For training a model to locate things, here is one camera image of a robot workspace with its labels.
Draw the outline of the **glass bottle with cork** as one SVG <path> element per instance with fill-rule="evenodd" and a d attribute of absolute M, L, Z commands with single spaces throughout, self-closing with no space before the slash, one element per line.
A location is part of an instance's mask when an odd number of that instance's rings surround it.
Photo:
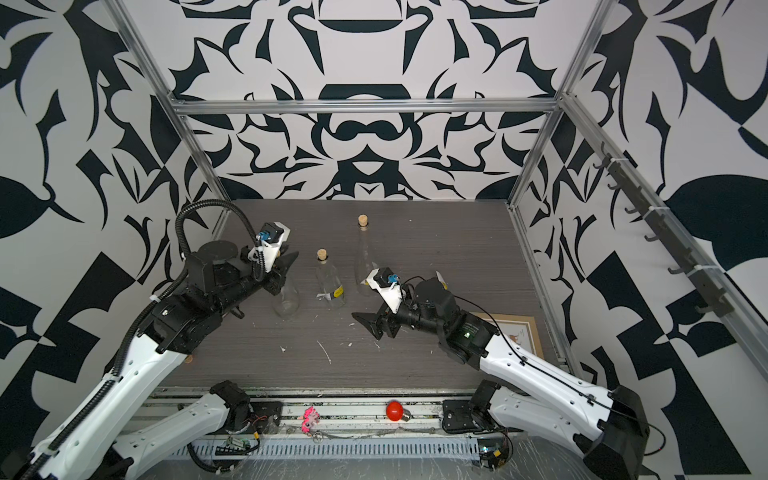
<path fill-rule="evenodd" d="M 326 249 L 319 249 L 316 254 L 315 276 L 319 291 L 317 298 L 332 310 L 345 305 L 345 289 L 336 266 L 331 262 Z"/>
<path fill-rule="evenodd" d="M 291 276 L 287 276 L 280 291 L 272 298 L 273 311 L 283 320 L 291 319 L 300 309 L 300 294 Z"/>

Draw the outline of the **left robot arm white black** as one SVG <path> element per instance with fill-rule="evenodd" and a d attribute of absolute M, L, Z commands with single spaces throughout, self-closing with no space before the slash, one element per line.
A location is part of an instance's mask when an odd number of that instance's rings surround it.
<path fill-rule="evenodd" d="M 249 427 L 250 397 L 222 381 L 192 404 L 132 434 L 122 430 L 159 383 L 251 295 L 277 294 L 298 255 L 281 242 L 211 241 L 186 254 L 177 279 L 130 326 L 112 368 L 59 427 L 3 460 L 8 479 L 135 479 L 199 437 Z"/>

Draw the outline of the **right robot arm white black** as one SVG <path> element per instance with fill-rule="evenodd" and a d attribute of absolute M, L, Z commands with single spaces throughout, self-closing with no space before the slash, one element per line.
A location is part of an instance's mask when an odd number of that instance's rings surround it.
<path fill-rule="evenodd" d="M 623 385 L 609 390 L 539 358 L 490 317 L 462 309 L 437 277 L 410 285 L 384 268 L 362 284 L 383 303 L 376 313 L 353 317 L 376 339 L 402 329 L 430 333 L 449 358 L 492 377 L 475 392 L 482 429 L 543 437 L 576 453 L 601 479 L 640 477 L 651 426 L 636 392 Z"/>

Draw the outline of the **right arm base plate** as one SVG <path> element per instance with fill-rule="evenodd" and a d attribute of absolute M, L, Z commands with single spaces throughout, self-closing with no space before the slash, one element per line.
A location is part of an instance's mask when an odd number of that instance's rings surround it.
<path fill-rule="evenodd" d="M 441 428 L 450 435 L 481 432 L 480 426 L 472 417 L 472 405 L 469 400 L 444 400 Z"/>

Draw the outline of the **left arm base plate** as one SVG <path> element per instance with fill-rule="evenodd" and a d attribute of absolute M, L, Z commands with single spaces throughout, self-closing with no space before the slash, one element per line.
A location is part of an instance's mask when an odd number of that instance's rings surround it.
<path fill-rule="evenodd" d="M 284 404 L 281 401 L 253 401 L 250 404 L 248 433 L 275 435 L 282 425 Z"/>

